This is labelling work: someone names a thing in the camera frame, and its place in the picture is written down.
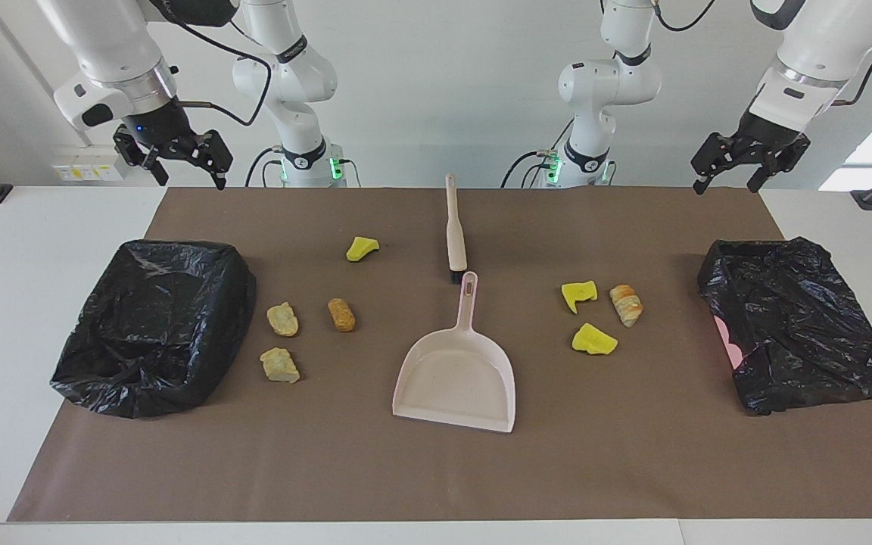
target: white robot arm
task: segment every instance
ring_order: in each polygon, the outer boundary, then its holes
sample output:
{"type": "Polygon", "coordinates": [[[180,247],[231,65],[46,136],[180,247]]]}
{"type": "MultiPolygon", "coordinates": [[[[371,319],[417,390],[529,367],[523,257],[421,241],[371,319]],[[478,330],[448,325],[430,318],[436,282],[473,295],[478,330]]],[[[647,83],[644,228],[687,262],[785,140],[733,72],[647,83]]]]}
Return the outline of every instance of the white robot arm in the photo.
{"type": "MultiPolygon", "coordinates": [[[[37,1],[79,62],[80,72],[53,95],[70,124],[86,130],[122,120],[114,144],[127,163],[150,170],[164,185],[167,171],[159,159],[184,160],[204,169],[223,189],[231,152],[217,131],[198,135],[191,129],[177,99],[174,69],[146,30],[138,0],[37,1]]],[[[231,20],[236,0],[162,2],[158,7],[165,6],[176,9],[170,14],[177,20],[220,26],[231,20]]]]}
{"type": "MultiPolygon", "coordinates": [[[[283,182],[302,187],[345,185],[339,168],[342,150],[322,134],[315,111],[305,104],[335,95],[335,68],[301,33],[292,0],[242,0],[241,9],[252,40],[273,52],[260,58],[276,69],[264,107],[281,137],[283,182]]],[[[257,99],[266,70],[242,58],[235,62],[233,77],[241,93],[257,99]]]]}
{"type": "Polygon", "coordinates": [[[652,0],[610,0],[601,35],[615,57],[575,62],[561,72],[560,96],[574,111],[574,127],[537,187],[595,183],[615,134],[615,118],[605,108],[641,104],[658,95],[662,73],[651,58],[649,38],[653,8],[652,0]]]}
{"type": "Polygon", "coordinates": [[[872,0],[751,0],[765,26],[783,32],[783,44],[729,138],[712,133],[692,159],[705,192],[718,173],[742,164],[760,168],[751,191],[789,172],[810,145],[803,132],[858,72],[872,51],[872,0]]]}

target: white table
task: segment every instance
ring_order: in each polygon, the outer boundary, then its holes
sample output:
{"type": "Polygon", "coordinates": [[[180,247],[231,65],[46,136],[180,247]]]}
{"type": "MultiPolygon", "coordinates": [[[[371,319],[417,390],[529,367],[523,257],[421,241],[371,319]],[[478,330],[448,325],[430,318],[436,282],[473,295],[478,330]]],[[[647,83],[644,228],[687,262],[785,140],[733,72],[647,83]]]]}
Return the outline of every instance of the white table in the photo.
{"type": "MultiPolygon", "coordinates": [[[[4,524],[61,401],[45,377],[112,253],[145,234],[163,193],[17,187],[0,206],[0,543],[872,542],[872,520],[4,524]]],[[[872,322],[872,213],[841,193],[768,191],[764,198],[787,238],[804,235],[833,252],[872,322]]]]}

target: electrical outlet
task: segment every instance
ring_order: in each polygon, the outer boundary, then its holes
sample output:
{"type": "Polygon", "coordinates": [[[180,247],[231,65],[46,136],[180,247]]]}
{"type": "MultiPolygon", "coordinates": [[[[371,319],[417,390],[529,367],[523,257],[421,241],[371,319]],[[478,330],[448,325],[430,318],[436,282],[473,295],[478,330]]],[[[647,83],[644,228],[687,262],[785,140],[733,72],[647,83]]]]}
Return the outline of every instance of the electrical outlet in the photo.
{"type": "Polygon", "coordinates": [[[93,155],[89,163],[104,182],[123,182],[130,172],[127,162],[119,155],[93,155]]]}
{"type": "Polygon", "coordinates": [[[96,157],[82,155],[76,158],[73,162],[73,175],[76,179],[82,182],[99,182],[100,175],[93,168],[93,161],[96,157]]]}
{"type": "Polygon", "coordinates": [[[70,155],[61,155],[56,157],[52,162],[52,172],[59,176],[63,182],[79,182],[82,177],[78,177],[73,173],[73,163],[76,163],[76,158],[70,155]]]}

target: pink dustpan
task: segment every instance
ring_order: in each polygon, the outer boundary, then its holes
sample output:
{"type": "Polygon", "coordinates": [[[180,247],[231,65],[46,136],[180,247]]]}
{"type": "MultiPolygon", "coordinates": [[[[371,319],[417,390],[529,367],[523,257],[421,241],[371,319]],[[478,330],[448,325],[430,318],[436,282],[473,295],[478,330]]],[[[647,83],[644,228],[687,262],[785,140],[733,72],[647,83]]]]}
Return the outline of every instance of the pink dustpan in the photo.
{"type": "Polygon", "coordinates": [[[416,420],[513,430],[516,387],[506,352],[473,331],[477,275],[463,276],[456,327],[416,341],[402,362],[392,414],[416,420]]]}

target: black garbage bag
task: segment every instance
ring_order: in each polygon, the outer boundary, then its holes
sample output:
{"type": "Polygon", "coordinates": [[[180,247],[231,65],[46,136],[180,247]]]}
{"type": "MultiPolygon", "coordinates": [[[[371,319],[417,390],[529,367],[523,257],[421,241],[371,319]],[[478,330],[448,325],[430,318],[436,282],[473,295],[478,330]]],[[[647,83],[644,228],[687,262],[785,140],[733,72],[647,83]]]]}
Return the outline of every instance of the black garbage bag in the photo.
{"type": "Polygon", "coordinates": [[[231,245],[126,242],[86,300],[51,385],[77,406],[126,418],[200,406],[238,354],[256,286],[231,245]]]}
{"type": "Polygon", "coordinates": [[[716,241],[699,294],[742,351],[733,382],[748,410],[872,399],[872,328],[823,246],[716,241]]]}

